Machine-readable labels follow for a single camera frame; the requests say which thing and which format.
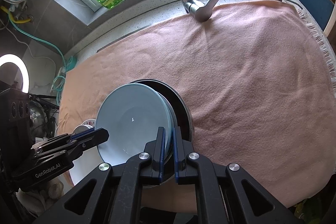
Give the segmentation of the white plate with grey branch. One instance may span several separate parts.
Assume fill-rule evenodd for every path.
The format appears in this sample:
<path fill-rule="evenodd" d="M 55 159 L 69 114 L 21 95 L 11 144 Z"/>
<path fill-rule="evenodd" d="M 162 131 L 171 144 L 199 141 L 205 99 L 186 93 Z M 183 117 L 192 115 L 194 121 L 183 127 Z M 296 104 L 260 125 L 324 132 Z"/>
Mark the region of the white plate with grey branch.
<path fill-rule="evenodd" d="M 77 134 L 90 128 L 94 129 L 95 123 L 95 119 L 87 119 L 82 124 L 75 127 L 72 133 Z M 84 151 L 83 154 L 73 162 L 74 167 L 69 170 L 70 185 L 75 186 L 102 162 L 103 159 L 96 146 Z"/>

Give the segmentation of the light blue ceramic bowl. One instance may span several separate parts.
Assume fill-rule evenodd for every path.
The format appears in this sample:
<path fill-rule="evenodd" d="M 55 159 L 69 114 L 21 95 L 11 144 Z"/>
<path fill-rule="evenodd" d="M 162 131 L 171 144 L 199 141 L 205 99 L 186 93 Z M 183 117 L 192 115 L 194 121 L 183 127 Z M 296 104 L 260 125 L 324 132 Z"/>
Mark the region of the light blue ceramic bowl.
<path fill-rule="evenodd" d="M 99 108 L 95 127 L 108 131 L 109 138 L 97 146 L 104 162 L 125 163 L 155 140 L 159 127 L 165 129 L 165 156 L 173 132 L 173 116 L 165 100 L 151 87 L 131 83 L 109 94 Z"/>

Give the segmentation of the pink towel mat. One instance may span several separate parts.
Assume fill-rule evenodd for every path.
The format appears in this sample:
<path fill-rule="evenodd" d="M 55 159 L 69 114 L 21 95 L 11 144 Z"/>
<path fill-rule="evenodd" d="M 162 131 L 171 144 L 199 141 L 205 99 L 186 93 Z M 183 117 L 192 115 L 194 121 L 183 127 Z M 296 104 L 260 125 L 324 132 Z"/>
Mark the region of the pink towel mat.
<path fill-rule="evenodd" d="M 285 206 L 322 190 L 335 168 L 335 92 L 307 24 L 287 3 L 218 6 L 141 30 L 67 73 L 60 134 L 115 88 L 139 79 L 172 86 L 189 108 L 195 150 L 236 162 Z"/>

